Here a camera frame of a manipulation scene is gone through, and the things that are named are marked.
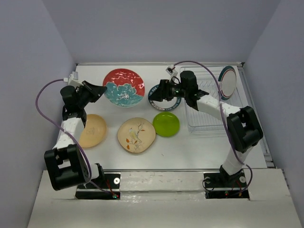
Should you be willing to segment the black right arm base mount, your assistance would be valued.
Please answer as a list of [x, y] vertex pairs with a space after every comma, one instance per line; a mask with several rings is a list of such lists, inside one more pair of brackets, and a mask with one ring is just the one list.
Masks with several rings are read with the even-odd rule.
[[211, 199], [249, 199], [249, 192], [245, 187], [247, 180], [244, 172], [230, 180], [223, 179], [219, 172], [207, 172], [203, 175], [202, 187], [205, 197]]

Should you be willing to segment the small green red rimmed plate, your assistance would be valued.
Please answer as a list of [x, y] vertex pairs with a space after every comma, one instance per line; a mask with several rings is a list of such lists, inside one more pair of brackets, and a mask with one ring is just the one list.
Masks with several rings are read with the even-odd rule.
[[237, 87], [237, 74], [234, 67], [224, 67], [219, 74], [218, 82], [221, 89], [221, 99], [228, 100]]

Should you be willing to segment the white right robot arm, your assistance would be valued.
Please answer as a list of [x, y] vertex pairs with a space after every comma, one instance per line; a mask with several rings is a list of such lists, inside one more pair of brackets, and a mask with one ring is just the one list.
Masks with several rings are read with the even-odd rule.
[[236, 181], [251, 149], [263, 138], [254, 109], [250, 106], [240, 108], [229, 105], [199, 89], [192, 71], [183, 71], [179, 77], [176, 77], [174, 69], [167, 68], [167, 72], [170, 79], [160, 80], [158, 87], [149, 93], [148, 99], [162, 102], [175, 97], [184, 98], [189, 107], [222, 121], [231, 147], [219, 169], [218, 180], [223, 186], [230, 186]]

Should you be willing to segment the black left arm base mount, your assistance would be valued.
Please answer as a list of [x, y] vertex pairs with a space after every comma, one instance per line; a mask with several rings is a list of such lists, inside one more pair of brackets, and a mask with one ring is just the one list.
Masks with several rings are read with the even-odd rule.
[[78, 185], [75, 198], [80, 200], [119, 200], [121, 173], [106, 172], [89, 183]]

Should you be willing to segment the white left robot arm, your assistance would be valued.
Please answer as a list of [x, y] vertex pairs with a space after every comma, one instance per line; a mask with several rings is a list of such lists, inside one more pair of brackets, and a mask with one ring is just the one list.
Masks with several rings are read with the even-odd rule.
[[99, 163], [90, 164], [79, 144], [86, 126], [85, 107], [96, 102], [107, 90], [105, 86], [83, 81], [77, 86], [67, 85], [60, 90], [64, 106], [60, 134], [55, 146], [44, 153], [44, 160], [54, 190], [90, 183], [99, 188], [105, 174]]

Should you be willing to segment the red plate with teal flower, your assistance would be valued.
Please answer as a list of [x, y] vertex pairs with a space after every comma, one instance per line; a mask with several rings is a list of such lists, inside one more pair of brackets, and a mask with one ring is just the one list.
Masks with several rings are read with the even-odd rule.
[[122, 108], [136, 106], [145, 94], [143, 79], [136, 72], [125, 68], [110, 71], [103, 80], [103, 86], [107, 87], [105, 97]]

